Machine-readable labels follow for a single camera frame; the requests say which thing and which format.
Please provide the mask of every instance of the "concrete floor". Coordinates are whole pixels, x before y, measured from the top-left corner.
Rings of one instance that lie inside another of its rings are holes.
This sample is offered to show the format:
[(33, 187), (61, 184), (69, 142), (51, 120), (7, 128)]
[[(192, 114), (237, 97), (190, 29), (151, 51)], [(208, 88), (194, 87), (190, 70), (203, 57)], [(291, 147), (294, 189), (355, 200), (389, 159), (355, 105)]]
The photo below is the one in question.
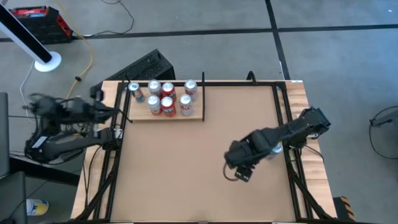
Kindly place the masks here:
[[(360, 26), (398, 23), (398, 3), (381, 0), (272, 0), (279, 27)], [(98, 0), (63, 0), (84, 34), (127, 29), (131, 19), (119, 5)], [(124, 0), (135, 18), (130, 32), (195, 29), (270, 28), (263, 0)], [(48, 5), (52, 0), (9, 0), (7, 7)], [(280, 33), (290, 77), (304, 80), (307, 96), (332, 123), (321, 137), (331, 191), (349, 198), (358, 221), (395, 223), (398, 207), (398, 163), (379, 157), (370, 145), (368, 124), (378, 111), (398, 103), (396, 78), (398, 30), (350, 30)], [(278, 54), (271, 33), (223, 34), (180, 37), (93, 39), (93, 68), (73, 95), (87, 97), (88, 88), (104, 80), (154, 49), (173, 64), (176, 77), (209, 79), (245, 78), (249, 70), (258, 79), (282, 79)], [(9, 113), (24, 115), (19, 86), (32, 59), (14, 43), (0, 43), (0, 91), (9, 94)], [(25, 95), (34, 92), (63, 97), (73, 77), (88, 65), (90, 54), (83, 41), (48, 45), (63, 57), (50, 73), (33, 71)], [(33, 125), (11, 118), (11, 150), (21, 151)], [(374, 132), (374, 143), (385, 155), (398, 156), (396, 130), (390, 126)], [(55, 167), (73, 172), (81, 158)], [(29, 179), (27, 193), (41, 181)], [(51, 206), (30, 223), (65, 221), (69, 218), (76, 188), (47, 183), (33, 197), (47, 199)]]

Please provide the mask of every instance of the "wooden plank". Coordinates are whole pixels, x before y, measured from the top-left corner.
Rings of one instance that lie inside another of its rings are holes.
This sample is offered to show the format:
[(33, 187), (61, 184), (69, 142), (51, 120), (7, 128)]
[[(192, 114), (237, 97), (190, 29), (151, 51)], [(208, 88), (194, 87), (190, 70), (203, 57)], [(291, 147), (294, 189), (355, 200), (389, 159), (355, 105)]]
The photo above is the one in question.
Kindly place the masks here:
[[(309, 107), (304, 84), (302, 82), (286, 82), (286, 88), (293, 119), (298, 118), (300, 113)], [(283, 99), (279, 97), (279, 100), (281, 103), (282, 112), (285, 114)], [(309, 139), (308, 145), (318, 152), (321, 152), (317, 140)], [(319, 203), (319, 205), (322, 206), (322, 208), (329, 215), (332, 217), (337, 217), (335, 204), (333, 203), (333, 197), (331, 196), (328, 177), (326, 175), (322, 158), (318, 154), (315, 154), (311, 150), (304, 147), (301, 160), (303, 163), (304, 175), (305, 180), (307, 181), (308, 190)], [(301, 195), (302, 197), (300, 189), (297, 187), (296, 190), (298, 195)], [(299, 202), (301, 214), (303, 217), (305, 217), (305, 207), (302, 198), (300, 198)]]
[[(144, 96), (149, 97), (150, 93), (148, 88), (142, 87), (142, 93)], [(202, 119), (203, 117), (203, 91), (202, 87), (198, 86), (198, 98), (193, 102), (193, 113), (189, 116), (181, 114), (180, 103), (178, 100), (180, 96), (185, 94), (184, 87), (175, 87), (175, 92), (177, 94), (177, 99), (175, 102), (176, 114), (173, 117), (168, 117), (164, 113), (160, 115), (153, 115), (150, 112), (149, 106), (144, 100), (144, 102), (138, 103), (134, 97), (131, 98), (130, 102), (130, 113), (129, 118), (136, 121), (150, 121), (150, 120), (180, 120), (180, 119)]]
[[(102, 103), (106, 106), (113, 107), (114, 106), (114, 101), (116, 99), (116, 94), (117, 94), (117, 89), (118, 89), (118, 82), (103, 82), (102, 90), (104, 91), (104, 100)], [(111, 124), (111, 120), (107, 120), (105, 124), (100, 124), (99, 128), (105, 128), (109, 127)], [(85, 160), (84, 160), (84, 167), (86, 170), (86, 178), (88, 178), (88, 169), (90, 166), (91, 160), (92, 162), (92, 168), (91, 168), (91, 173), (90, 173), (90, 184), (88, 188), (88, 202), (94, 197), (95, 193), (97, 193), (98, 190), (98, 185), (100, 184), (100, 178), (101, 178), (101, 171), (102, 171), (102, 165), (104, 161), (104, 156), (105, 156), (105, 151), (100, 149), (97, 153), (96, 156), (93, 157), (97, 146), (91, 146), (86, 149), (86, 154), (85, 154)], [(84, 181), (84, 175), (83, 175), (83, 170), (80, 174), (80, 181), (79, 185), (77, 187), (77, 192), (75, 196), (75, 202), (73, 204), (73, 209), (72, 209), (72, 214), (71, 218), (76, 218), (81, 214), (81, 212), (85, 208), (85, 197), (86, 197), (86, 191), (85, 191), (85, 181)]]

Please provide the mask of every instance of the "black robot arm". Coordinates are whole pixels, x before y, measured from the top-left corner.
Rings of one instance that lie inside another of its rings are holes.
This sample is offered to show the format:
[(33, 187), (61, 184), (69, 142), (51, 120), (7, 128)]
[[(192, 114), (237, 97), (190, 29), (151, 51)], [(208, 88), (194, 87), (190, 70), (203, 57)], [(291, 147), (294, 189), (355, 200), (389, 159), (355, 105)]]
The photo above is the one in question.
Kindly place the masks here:
[(224, 154), (230, 169), (237, 167), (235, 176), (249, 181), (252, 169), (262, 158), (268, 156), (279, 141), (285, 141), (291, 147), (303, 147), (310, 134), (323, 134), (330, 123), (320, 109), (309, 108), (301, 115), (277, 128), (255, 130), (240, 141), (233, 141), (229, 151)]
[(91, 90), (94, 103), (91, 105), (81, 98), (64, 100), (43, 94), (32, 94), (32, 102), (28, 109), (39, 117), (36, 130), (25, 143), (27, 157), (39, 163), (49, 163), (62, 154), (81, 151), (86, 147), (114, 142), (116, 137), (110, 128), (88, 128), (84, 133), (69, 131), (62, 133), (61, 125), (77, 123), (104, 123), (118, 113), (119, 110), (107, 107), (100, 101), (103, 99), (101, 90)]

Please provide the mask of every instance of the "wooden tray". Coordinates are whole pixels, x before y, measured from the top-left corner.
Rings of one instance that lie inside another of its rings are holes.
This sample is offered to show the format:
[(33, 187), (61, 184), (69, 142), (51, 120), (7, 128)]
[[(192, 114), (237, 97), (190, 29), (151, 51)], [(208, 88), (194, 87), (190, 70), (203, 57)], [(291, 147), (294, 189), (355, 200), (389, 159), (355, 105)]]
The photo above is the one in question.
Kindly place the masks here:
[(174, 117), (169, 118), (163, 113), (160, 115), (153, 115), (150, 112), (147, 104), (147, 99), (150, 96), (147, 87), (141, 87), (141, 90), (145, 96), (145, 100), (142, 103), (138, 103), (136, 99), (131, 96), (129, 118), (137, 121), (148, 121), (148, 120), (173, 120), (173, 119), (202, 119), (203, 118), (203, 90), (201, 86), (198, 86), (198, 98), (193, 102), (193, 113), (189, 116), (181, 114), (180, 103), (178, 102), (180, 96), (185, 94), (184, 87), (175, 86), (175, 92), (177, 94), (177, 100), (175, 102), (176, 114)]

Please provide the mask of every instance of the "wire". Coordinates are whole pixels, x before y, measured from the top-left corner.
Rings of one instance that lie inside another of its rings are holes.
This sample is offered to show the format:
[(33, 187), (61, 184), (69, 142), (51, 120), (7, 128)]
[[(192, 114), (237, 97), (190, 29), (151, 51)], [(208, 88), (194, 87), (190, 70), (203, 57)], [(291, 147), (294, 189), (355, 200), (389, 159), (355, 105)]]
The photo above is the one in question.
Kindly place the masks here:
[(34, 117), (31, 117), (31, 116), (26, 117), (26, 116), (15, 116), (15, 115), (8, 115), (8, 117), (9, 118), (27, 118), (27, 119), (34, 118)]
[(101, 0), (101, 2), (103, 2), (103, 3), (105, 3), (105, 4), (117, 4), (117, 3), (119, 3), (120, 5), (122, 5), (122, 7), (127, 11), (127, 13), (129, 14), (130, 18), (132, 19), (130, 28), (128, 28), (128, 30), (125, 30), (124, 32), (115, 32), (115, 31), (111, 31), (111, 30), (105, 30), (105, 31), (102, 31), (102, 32), (98, 32), (98, 33), (96, 33), (96, 34), (85, 35), (85, 37), (90, 38), (90, 37), (94, 37), (94, 36), (96, 36), (96, 35), (98, 35), (98, 34), (104, 34), (104, 33), (107, 33), (107, 32), (112, 33), (112, 34), (119, 34), (119, 35), (120, 35), (120, 34), (125, 34), (125, 33), (129, 32), (129, 31), (132, 29), (132, 27), (133, 27), (133, 25), (134, 25), (134, 18), (133, 18), (133, 16), (131, 15), (130, 11), (129, 11), (129, 10), (125, 7), (125, 5), (121, 2), (121, 0), (117, 0), (116, 2), (106, 2), (106, 1), (104, 1), (104, 0)]
[[(67, 10), (61, 5), (60, 2), (58, 2), (58, 0), (55, 0), (55, 3), (57, 3), (61, 10), (63, 11), (63, 13), (68, 17), (68, 20), (71, 22), (72, 27), (74, 29), (75, 34), (77, 34), (77, 36), (79, 36), (81, 39), (83, 39), (86, 44), (89, 46), (90, 48), (90, 63), (88, 64), (88, 66), (86, 67), (86, 69), (84, 69), (83, 72), (80, 73), (80, 75), (78, 76), (78, 78), (81, 78), (92, 66), (93, 64), (93, 60), (94, 60), (94, 49), (92, 48), (92, 46), (90, 45), (90, 43), (82, 36), (80, 35), (80, 31), (77, 29), (77, 26), (75, 25), (75, 23), (73, 22), (72, 17), (69, 15), (69, 13), (67, 12)], [(70, 94), (72, 93), (73, 89), (75, 88), (75, 85), (77, 84), (78, 80), (75, 80), (72, 84), (72, 86), (69, 89), (68, 95), (67, 95), (67, 99), (69, 99)]]
[(85, 188), (86, 188), (86, 197), (85, 197), (85, 206), (87, 207), (87, 205), (88, 205), (88, 189), (89, 189), (89, 187), (90, 187), (90, 174), (91, 174), (91, 167), (92, 167), (92, 165), (93, 165), (93, 161), (94, 161), (94, 158), (95, 158), (95, 155), (97, 154), (97, 152), (99, 151), (99, 149), (101, 148), (101, 146), (98, 146), (98, 148), (95, 150), (95, 152), (94, 152), (94, 154), (93, 154), (93, 157), (91, 158), (91, 161), (90, 161), (90, 164), (89, 164), (89, 166), (88, 166), (88, 179), (87, 179), (87, 181), (86, 181), (86, 171), (85, 171), (85, 165), (84, 165), (84, 163), (83, 163), (83, 175), (84, 175), (84, 178), (85, 178)]
[(87, 207), (87, 201), (88, 201), (88, 187), (87, 187), (87, 182), (86, 182), (86, 167), (85, 163), (83, 162), (83, 177), (85, 180), (85, 192), (86, 192), (86, 197), (85, 197), (85, 207)]
[(298, 148), (298, 152), (299, 152), (299, 155), (301, 157), (301, 155), (303, 154), (303, 148)]
[(325, 159), (323, 158), (323, 155), (320, 152), (318, 152), (317, 150), (315, 150), (314, 148), (312, 148), (308, 145), (305, 145), (305, 147), (311, 149), (315, 154), (318, 154), (322, 158), (323, 163), (325, 163)]
[(229, 181), (238, 181), (239, 180), (238, 178), (232, 179), (232, 178), (227, 177), (227, 175), (225, 174), (225, 169), (226, 169), (226, 163), (224, 163), (224, 167), (223, 167), (223, 175), (224, 175), (225, 179), (227, 179)]
[[(34, 63), (35, 63), (35, 60), (33, 60), (32, 65), (30, 66), (29, 72), (27, 72), (27, 75), (26, 75), (24, 81), (22, 81), (22, 83), (21, 83), (21, 85), (19, 87), (19, 92), (21, 93), (22, 99), (24, 100), (24, 103), (25, 103), (26, 107), (27, 107), (27, 103), (26, 103), (26, 100), (25, 100), (24, 92), (22, 91), (22, 87), (24, 87), (24, 84), (25, 84), (26, 80), (28, 79), (29, 75), (32, 73), (32, 68), (33, 68), (33, 64)], [(28, 112), (27, 108), (25, 109), (25, 112), (26, 112), (26, 118), (29, 120), (29, 122), (34, 123), (29, 117), (29, 112)]]
[[(375, 119), (377, 118), (377, 116), (379, 116), (381, 113), (385, 112), (386, 110), (389, 110), (389, 109), (392, 109), (392, 108), (397, 108), (397, 107), (398, 107), (398, 106), (390, 106), (390, 107), (384, 108), (383, 110), (381, 110), (380, 112), (378, 112), (378, 113), (373, 117), (373, 119), (372, 119), (371, 121), (375, 120)], [(385, 159), (398, 159), (398, 157), (388, 157), (388, 156), (384, 156), (384, 155), (382, 155), (380, 152), (378, 152), (378, 151), (376, 150), (376, 148), (375, 148), (374, 145), (373, 145), (371, 130), (372, 130), (372, 124), (369, 125), (369, 141), (371, 142), (371, 146), (372, 146), (373, 151), (374, 151), (375, 153), (377, 153), (379, 156), (381, 156), (381, 157), (383, 157), (383, 158), (385, 158)]]

